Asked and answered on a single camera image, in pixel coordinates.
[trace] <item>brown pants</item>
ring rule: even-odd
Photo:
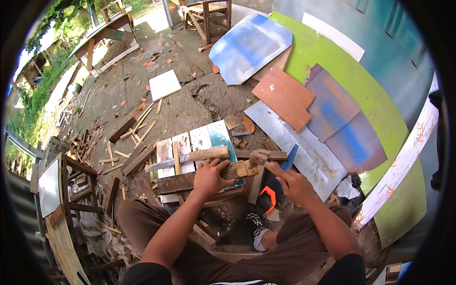
[[[341,206],[330,208],[349,227],[350,213]],[[142,255],[146,245],[169,217],[163,208],[137,199],[126,199],[117,212],[123,231]],[[192,240],[173,264],[174,273],[184,284],[211,284],[221,281],[265,280],[277,284],[294,284],[321,266],[328,258],[325,245],[308,214],[289,217],[279,233],[273,250],[237,263],[212,256]]]

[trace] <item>wooden table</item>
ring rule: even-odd
[[[81,40],[81,43],[73,50],[68,58],[75,55],[87,67],[87,70],[97,77],[105,72],[111,65],[116,63],[119,59],[139,48],[138,39],[134,33],[133,20],[131,17],[131,6],[124,9],[112,16],[108,23],[103,22],[98,25],[95,30]],[[112,39],[116,41],[125,41],[129,47],[126,51],[122,52],[114,59],[103,65],[99,70],[92,66],[93,47],[102,39]]]

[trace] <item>hammer head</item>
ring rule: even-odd
[[[270,150],[254,150],[250,153],[249,164],[250,166],[263,165],[268,160]]]

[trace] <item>green board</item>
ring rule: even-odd
[[[269,17],[293,33],[293,52],[285,72],[299,82],[306,67],[320,64],[353,97],[377,133],[387,160],[360,175],[361,189],[368,195],[393,163],[409,131],[399,111],[375,79],[341,47],[308,26],[283,14]],[[374,216],[385,248],[408,232],[426,213],[426,191],[420,160],[405,176],[393,195]]]

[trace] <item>shirt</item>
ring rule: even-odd
[[[364,285],[366,271],[361,255],[347,254],[338,260],[320,280],[318,285]],[[122,276],[119,285],[172,285],[171,272],[157,263],[139,263],[130,267]],[[213,285],[262,285],[272,284],[267,280],[246,282],[217,282]]]

